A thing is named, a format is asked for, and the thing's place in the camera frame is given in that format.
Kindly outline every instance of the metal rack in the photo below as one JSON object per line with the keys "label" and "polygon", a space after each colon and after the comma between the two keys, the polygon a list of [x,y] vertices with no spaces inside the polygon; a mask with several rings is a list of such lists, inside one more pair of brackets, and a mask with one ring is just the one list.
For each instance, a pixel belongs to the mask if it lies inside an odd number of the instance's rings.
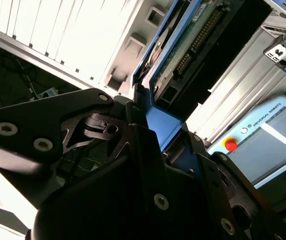
{"label": "metal rack", "polygon": [[211,95],[205,103],[187,120],[188,128],[209,144],[256,105],[274,96],[286,95],[286,74],[263,54],[279,35],[266,26],[286,32],[286,1],[266,2],[274,7],[272,14],[209,90]]}
{"label": "metal rack", "polygon": [[105,78],[137,31],[144,43],[131,61],[139,63],[157,30],[144,19],[151,8],[159,12],[158,2],[166,12],[173,1],[0,0],[0,48],[81,89],[104,88],[114,96],[118,91]]}

